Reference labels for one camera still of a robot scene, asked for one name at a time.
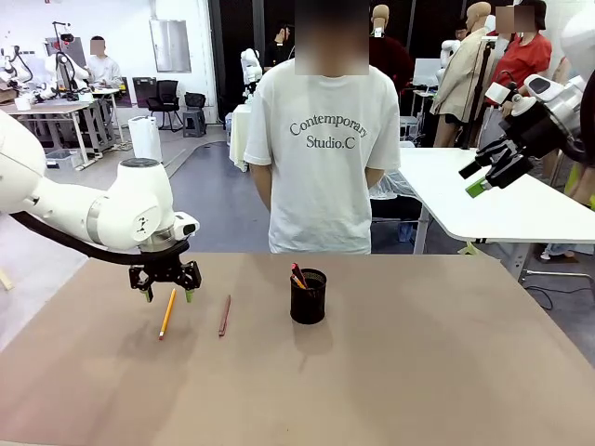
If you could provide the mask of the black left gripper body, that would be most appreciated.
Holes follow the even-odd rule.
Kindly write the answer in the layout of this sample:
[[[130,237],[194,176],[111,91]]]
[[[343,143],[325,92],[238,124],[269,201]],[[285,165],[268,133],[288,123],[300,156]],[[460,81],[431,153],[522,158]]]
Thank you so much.
[[[190,243],[182,241],[159,253],[149,255],[143,262],[143,278],[148,282],[191,282],[192,275],[180,260],[180,255],[190,248]]]

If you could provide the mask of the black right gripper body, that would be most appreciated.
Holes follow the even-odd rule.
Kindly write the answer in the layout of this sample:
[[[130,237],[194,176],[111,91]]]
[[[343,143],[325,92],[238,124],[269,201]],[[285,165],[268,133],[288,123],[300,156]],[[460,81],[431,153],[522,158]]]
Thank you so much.
[[[543,158],[565,145],[565,134],[551,119],[548,109],[536,99],[515,102],[500,127],[516,151],[525,157]]]

